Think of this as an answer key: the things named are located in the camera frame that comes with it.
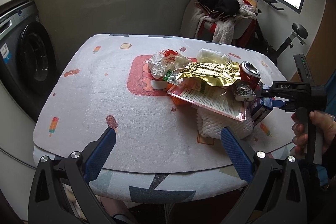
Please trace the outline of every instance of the sleeve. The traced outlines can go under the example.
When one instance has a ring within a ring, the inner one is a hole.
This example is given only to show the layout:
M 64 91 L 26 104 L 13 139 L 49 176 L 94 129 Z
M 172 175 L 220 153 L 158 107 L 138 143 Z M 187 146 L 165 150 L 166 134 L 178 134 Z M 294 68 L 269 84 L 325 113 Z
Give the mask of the sleeve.
M 329 179 L 336 175 L 336 136 L 322 155 L 322 166 L 326 168 Z

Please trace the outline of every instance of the red soda can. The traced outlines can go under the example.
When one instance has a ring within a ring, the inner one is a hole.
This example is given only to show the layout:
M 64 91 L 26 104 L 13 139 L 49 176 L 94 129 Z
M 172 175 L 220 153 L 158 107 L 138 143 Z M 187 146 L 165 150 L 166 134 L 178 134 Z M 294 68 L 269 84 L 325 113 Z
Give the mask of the red soda can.
M 241 62 L 239 67 L 240 79 L 247 82 L 250 87 L 255 90 L 260 81 L 260 73 L 257 68 L 247 61 Z

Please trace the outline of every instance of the washing machine door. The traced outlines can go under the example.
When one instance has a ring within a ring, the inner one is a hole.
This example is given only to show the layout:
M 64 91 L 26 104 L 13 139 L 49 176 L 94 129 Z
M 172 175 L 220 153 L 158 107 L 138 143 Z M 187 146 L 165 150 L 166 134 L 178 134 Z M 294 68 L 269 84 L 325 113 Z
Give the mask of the washing machine door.
M 35 93 L 49 95 L 58 73 L 56 60 L 47 30 L 39 22 L 31 22 L 18 41 L 17 65 L 20 77 Z

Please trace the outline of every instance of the can lid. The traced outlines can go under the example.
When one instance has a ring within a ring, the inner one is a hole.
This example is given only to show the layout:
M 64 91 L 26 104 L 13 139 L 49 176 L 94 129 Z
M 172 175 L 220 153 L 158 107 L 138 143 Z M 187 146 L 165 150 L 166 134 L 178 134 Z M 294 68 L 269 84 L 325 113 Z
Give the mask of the can lid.
M 260 78 L 260 73 L 257 70 L 257 68 L 255 66 L 253 66 L 251 63 L 247 62 L 247 61 L 243 61 L 241 63 L 241 67 L 244 70 L 244 72 L 248 75 Z

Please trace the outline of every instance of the metal screw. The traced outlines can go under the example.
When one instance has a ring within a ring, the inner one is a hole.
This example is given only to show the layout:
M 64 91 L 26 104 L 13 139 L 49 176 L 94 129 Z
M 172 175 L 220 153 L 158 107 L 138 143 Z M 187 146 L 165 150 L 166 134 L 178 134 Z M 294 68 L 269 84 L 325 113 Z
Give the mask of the metal screw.
M 263 152 L 263 151 L 258 151 L 257 152 L 257 156 L 258 156 L 258 158 L 265 158 L 266 157 L 266 154 Z
M 289 156 L 289 157 L 288 157 L 288 160 L 289 160 L 290 162 L 295 162 L 295 158 L 294 158 L 293 156 Z
M 71 153 L 71 158 L 76 159 L 76 158 L 79 157 L 79 154 L 80 154 L 80 153 L 79 153 L 78 151 L 72 152 L 72 153 Z
M 46 162 L 48 160 L 48 156 L 43 156 L 42 158 L 41 158 L 41 162 Z

